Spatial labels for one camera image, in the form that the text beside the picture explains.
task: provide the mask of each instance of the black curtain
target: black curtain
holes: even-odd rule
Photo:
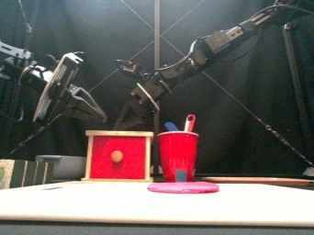
[[[23,1],[28,21],[35,3],[36,0]],[[40,1],[29,45],[35,60],[48,54],[59,60],[68,52],[84,52],[83,67],[72,83],[90,92],[108,120],[91,123],[60,117],[9,158],[35,160],[40,154],[86,156],[84,132],[112,130],[128,93],[139,82],[116,71],[114,61],[132,60],[147,72],[154,71],[156,7],[162,66],[180,60],[198,37],[233,28],[273,3],[266,0]],[[0,39],[21,48],[27,34],[19,1],[1,1],[0,9]],[[266,24],[257,36],[160,99],[160,131],[167,121],[182,129],[186,116],[196,115],[198,173],[302,174],[307,167],[263,125],[269,125],[299,152],[306,151],[282,25],[282,22]],[[32,122],[37,99],[39,93],[28,89],[20,100],[23,122],[12,123],[7,138],[1,139],[3,156],[40,127]],[[8,122],[1,117],[3,137]],[[142,130],[152,129],[150,117]]]

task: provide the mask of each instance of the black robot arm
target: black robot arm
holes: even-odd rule
[[[115,129],[128,129],[136,123],[134,118],[128,123],[128,115],[135,111],[142,123],[143,113],[154,114],[159,111],[156,101],[172,88],[188,77],[209,67],[218,58],[226,55],[243,41],[255,33],[261,26],[277,17],[285,8],[298,9],[313,15],[313,12],[303,8],[285,5],[285,1],[277,1],[271,6],[259,11],[249,20],[229,30],[221,30],[210,36],[198,38],[190,47],[187,56],[174,65],[156,69],[151,74],[142,71],[142,66],[134,62],[116,61],[118,68],[124,73],[135,74],[143,78],[144,83],[131,91],[131,99],[127,101],[120,117],[115,123]]]

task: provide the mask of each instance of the red box face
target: red box face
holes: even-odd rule
[[[91,178],[144,178],[144,137],[94,136]],[[112,160],[112,153],[120,151],[120,162]]]

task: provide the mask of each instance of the blue object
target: blue object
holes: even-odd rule
[[[179,130],[178,127],[171,122],[166,122],[164,127],[168,131],[178,131]]]

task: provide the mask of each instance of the red plastic cup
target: red plastic cup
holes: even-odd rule
[[[168,131],[158,135],[159,155],[166,182],[194,180],[199,135],[186,131]]]

